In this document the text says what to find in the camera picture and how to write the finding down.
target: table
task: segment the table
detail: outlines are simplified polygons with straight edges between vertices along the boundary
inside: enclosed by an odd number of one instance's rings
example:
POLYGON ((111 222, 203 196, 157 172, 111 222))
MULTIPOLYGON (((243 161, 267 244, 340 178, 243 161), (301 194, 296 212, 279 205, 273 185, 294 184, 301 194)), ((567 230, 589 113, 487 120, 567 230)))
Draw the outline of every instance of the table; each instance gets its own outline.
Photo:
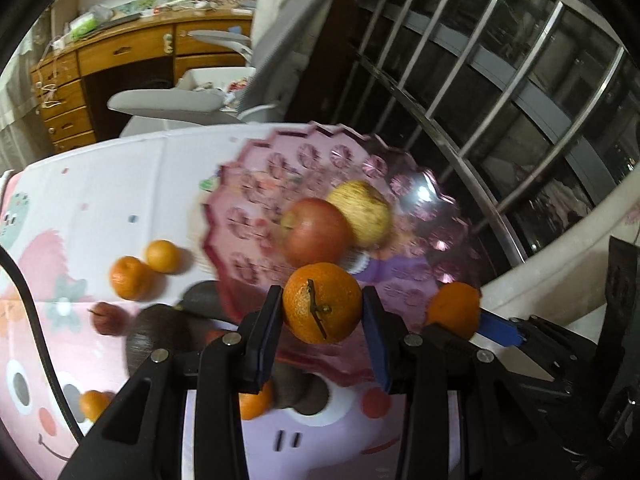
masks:
MULTIPOLYGON (((117 392, 127 379, 124 340, 95 333, 88 309, 108 301, 135 313, 148 304, 115 296, 108 281, 111 264, 125 254, 142 256, 156 238, 190 248, 190 233, 198 231, 190 228, 190 212, 198 204, 200 183, 221 163, 234 160, 247 139, 266 138, 273 127, 200 126, 110 140, 40 161, 7 184, 0 243, 30 285, 54 368, 83 431, 91 423, 79 413, 79 394, 117 392)), ((196 263, 168 276, 151 303, 173 304, 188 286, 206 279, 211 270, 196 263)), ((54 480, 76 443, 52 398, 24 310, 4 273, 0 298, 0 367, 5 370, 0 417, 37 473, 54 480)), ((328 384, 332 400, 318 415, 277 410, 243 423, 252 480, 395 475, 404 399, 385 399, 369 381, 328 384), (280 449, 274 450, 278 440, 280 449)), ((193 395, 189 402, 187 441, 193 395)), ((187 479, 193 473, 190 463, 185 446, 187 479)))
POLYGON ((128 120, 106 107, 117 92, 175 84, 192 68, 244 66, 239 54, 194 40, 189 32, 229 30, 248 36, 251 23, 252 16, 233 10, 168 11, 117 25, 50 54, 31 68, 31 81, 55 152, 117 137, 128 120), (47 94, 51 88, 54 92, 47 94))

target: wooden desk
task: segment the wooden desk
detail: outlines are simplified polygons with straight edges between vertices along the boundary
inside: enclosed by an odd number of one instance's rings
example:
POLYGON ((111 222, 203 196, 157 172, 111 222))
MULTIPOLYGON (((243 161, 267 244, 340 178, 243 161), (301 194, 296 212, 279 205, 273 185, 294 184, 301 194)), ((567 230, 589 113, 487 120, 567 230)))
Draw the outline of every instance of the wooden desk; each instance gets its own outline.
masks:
POLYGON ((239 54, 193 40, 188 33, 240 27, 242 34, 248 36, 251 19, 251 16, 238 16, 229 10, 164 12, 110 28, 76 41, 55 57, 48 56, 39 68, 31 69, 31 80, 33 92, 42 102, 40 117, 56 153, 117 134, 114 131, 125 119, 118 121, 121 114, 107 110, 106 101, 117 91, 136 87, 124 76, 134 72, 136 66, 140 67, 139 72, 145 73, 157 68, 163 78, 169 78, 173 84, 191 68, 244 66, 244 59, 239 54), (120 71, 110 70, 117 67, 121 67, 120 71), (54 92, 45 105, 47 86, 54 92))

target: drawer handle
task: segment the drawer handle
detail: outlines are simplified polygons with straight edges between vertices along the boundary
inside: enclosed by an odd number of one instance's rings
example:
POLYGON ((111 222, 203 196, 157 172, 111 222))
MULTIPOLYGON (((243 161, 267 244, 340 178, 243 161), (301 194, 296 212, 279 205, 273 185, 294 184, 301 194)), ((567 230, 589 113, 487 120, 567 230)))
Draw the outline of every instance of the drawer handle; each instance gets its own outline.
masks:
POLYGON ((129 52, 131 52, 131 47, 130 46, 121 46, 118 50, 116 50, 113 55, 114 56, 121 56, 122 54, 128 54, 129 52))

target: cartoon face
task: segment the cartoon face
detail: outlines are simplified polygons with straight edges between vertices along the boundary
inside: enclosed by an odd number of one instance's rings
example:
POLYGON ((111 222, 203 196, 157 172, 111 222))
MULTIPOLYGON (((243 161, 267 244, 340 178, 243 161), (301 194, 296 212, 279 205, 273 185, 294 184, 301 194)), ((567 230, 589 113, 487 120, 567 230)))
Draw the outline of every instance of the cartoon face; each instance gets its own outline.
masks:
MULTIPOLYGON (((83 433, 92 426, 82 414, 80 395, 88 390, 117 392, 127 379, 124 342, 92 330, 87 309, 73 304, 82 331, 55 330, 44 319, 43 331, 66 401, 83 433)), ((44 312, 46 304, 38 304, 44 312)), ((76 448, 47 383, 26 319, 11 323, 11 337, 0 339, 0 417, 12 439, 43 480, 54 480, 76 448)))
MULTIPOLYGON (((317 415, 291 408, 272 410, 242 423, 244 449, 253 480, 393 478, 398 463, 404 396, 388 396, 377 384, 330 390, 317 415)), ((187 400, 183 480, 193 479, 193 409, 187 400)))
POLYGON ((9 200, 0 222, 0 244, 6 250, 9 250, 17 240, 28 210, 29 196, 26 193, 16 193, 9 200))

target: cartoon smile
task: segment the cartoon smile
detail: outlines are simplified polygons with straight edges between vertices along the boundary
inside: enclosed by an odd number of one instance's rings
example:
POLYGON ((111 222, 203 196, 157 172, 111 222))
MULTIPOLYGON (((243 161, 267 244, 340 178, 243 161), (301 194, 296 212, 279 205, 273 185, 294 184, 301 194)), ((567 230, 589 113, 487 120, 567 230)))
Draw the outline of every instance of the cartoon smile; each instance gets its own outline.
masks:
POLYGON ((395 438, 392 438, 389 442, 385 442, 384 444, 380 444, 379 446, 367 447, 367 449, 361 451, 360 454, 373 455, 374 453, 379 453, 380 451, 384 451, 385 449, 388 449, 389 447, 393 446, 394 444, 397 444, 398 442, 400 442, 400 437, 396 436, 395 438))
POLYGON ((49 446, 47 446, 47 444, 45 444, 43 439, 42 439, 42 434, 41 433, 38 434, 38 444, 40 444, 41 446, 44 446, 44 449, 49 451, 53 456, 59 458, 60 460, 64 460, 65 462, 69 461, 68 457, 59 455, 58 453, 53 451, 49 446))

